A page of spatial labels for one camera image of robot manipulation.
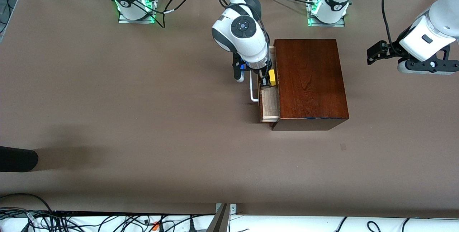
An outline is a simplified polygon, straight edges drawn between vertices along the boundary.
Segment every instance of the black cylinder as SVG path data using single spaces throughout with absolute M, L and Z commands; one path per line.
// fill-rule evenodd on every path
M 0 172 L 29 172 L 37 163 L 33 150 L 0 146 Z

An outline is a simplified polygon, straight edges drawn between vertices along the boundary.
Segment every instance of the cable connector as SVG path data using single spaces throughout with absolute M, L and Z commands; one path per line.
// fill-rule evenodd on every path
M 195 229 L 195 222 L 193 221 L 193 216 L 190 216 L 190 232 L 197 232 Z

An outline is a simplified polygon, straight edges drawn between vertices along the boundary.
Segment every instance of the wooden cabinet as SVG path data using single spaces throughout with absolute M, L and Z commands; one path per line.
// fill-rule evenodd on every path
M 260 91 L 262 122 L 274 131 L 326 131 L 349 119 L 336 40 L 277 39 L 274 54 L 278 86 Z

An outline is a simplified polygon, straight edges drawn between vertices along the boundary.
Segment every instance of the yellow block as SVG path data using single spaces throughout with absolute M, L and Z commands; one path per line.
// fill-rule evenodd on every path
M 276 86 L 276 74 L 274 73 L 273 69 L 269 70 L 269 83 L 271 84 L 271 87 Z

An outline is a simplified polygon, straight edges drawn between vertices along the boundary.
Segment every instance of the brown tabletop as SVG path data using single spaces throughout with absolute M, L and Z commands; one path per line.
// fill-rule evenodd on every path
M 367 66 L 366 49 L 387 39 L 380 0 L 352 0 L 345 28 L 308 27 L 301 3 L 260 1 L 271 41 L 337 40 L 348 121 L 257 123 L 248 83 L 212 39 L 217 0 L 189 0 L 166 29 L 118 24 L 110 0 L 19 0 L 0 45 L 0 143 L 39 149 L 47 164 L 0 173 L 0 193 L 65 210 L 231 202 L 249 214 L 457 217 L 459 75 Z M 433 1 L 386 0 L 393 37 Z

